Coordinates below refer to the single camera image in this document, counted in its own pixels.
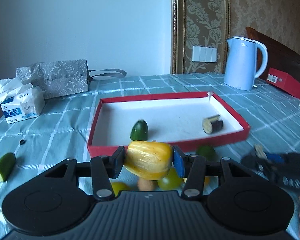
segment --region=plaid tablecloth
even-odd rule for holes
[[[256,85],[258,87],[251,91],[237,90],[226,86],[221,74],[136,76],[94,81],[89,92],[47,100],[37,118],[10,125],[0,119],[0,157],[7,152],[14,152],[17,157],[9,180],[0,184],[0,239],[9,232],[1,204],[10,191],[66,157],[75,157],[78,162],[90,160],[86,143],[100,98],[214,91],[251,126],[246,141],[217,147],[220,157],[240,161],[256,143],[262,144],[270,153],[300,152],[299,100],[262,80],[256,80]],[[26,141],[24,145],[19,144],[22,139]],[[135,187],[137,178],[123,169],[119,180]],[[209,193],[215,186],[211,183],[205,191]],[[79,187],[92,194],[91,179],[80,179]],[[298,203],[296,196],[292,196],[296,201],[295,215],[287,230],[297,239]]]

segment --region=white wall switch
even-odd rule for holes
[[[192,61],[199,62],[217,62],[217,49],[193,46],[192,47]]]

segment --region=green fruit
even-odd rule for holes
[[[183,183],[183,179],[180,178],[175,168],[171,168],[168,175],[163,179],[158,180],[158,186],[161,190],[174,190]]]
[[[132,141],[146,141],[148,140],[148,125],[145,120],[138,120],[130,133]]]
[[[123,182],[111,182],[111,186],[115,196],[119,194],[122,190],[130,190],[129,186]]]
[[[8,179],[15,163],[16,156],[13,153],[6,153],[0,158],[0,182]]]
[[[195,152],[197,155],[201,155],[207,159],[207,161],[213,162],[216,157],[216,151],[209,145],[202,145]]]

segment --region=bag handle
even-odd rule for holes
[[[103,74],[99,74],[99,75],[94,75],[94,76],[90,76],[89,73],[92,71],[115,71],[117,73],[103,73]],[[108,77],[115,77],[115,78],[124,78],[127,73],[122,70],[122,69],[117,69],[117,68],[107,68],[107,69],[88,69],[88,79],[89,81],[93,81],[92,77],[99,77],[99,76],[108,76]]]

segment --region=electric kettle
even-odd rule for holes
[[[252,89],[254,80],[266,70],[268,63],[267,47],[259,41],[242,37],[232,37],[227,42],[229,54],[224,83],[242,90]],[[256,72],[257,49],[262,52],[262,64]]]

